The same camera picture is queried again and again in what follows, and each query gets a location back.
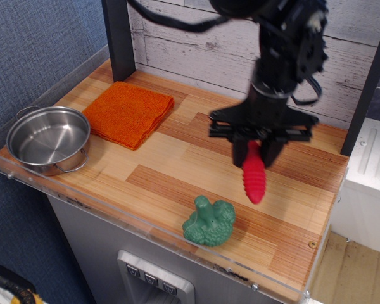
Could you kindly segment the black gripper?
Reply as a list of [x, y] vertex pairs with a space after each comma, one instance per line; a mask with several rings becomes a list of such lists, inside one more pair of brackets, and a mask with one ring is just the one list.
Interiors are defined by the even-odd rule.
[[261, 140], [261, 157], [270, 167], [288, 141], [309, 141], [319, 119], [287, 105], [289, 96], [268, 95], [250, 87], [247, 98], [210, 113], [210, 137], [232, 142], [232, 162], [242, 167], [248, 140]]

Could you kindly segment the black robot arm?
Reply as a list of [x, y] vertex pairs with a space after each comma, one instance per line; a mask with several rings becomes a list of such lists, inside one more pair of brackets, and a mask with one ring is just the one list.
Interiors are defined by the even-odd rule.
[[232, 160], [242, 167], [252, 141], [270, 167], [289, 141], [309, 141], [319, 119], [290, 108], [298, 84], [307, 82], [321, 96], [313, 75], [323, 70], [325, 1], [212, 1], [227, 18], [251, 18], [260, 26], [259, 48], [246, 99], [210, 113], [210, 137], [232, 143]]

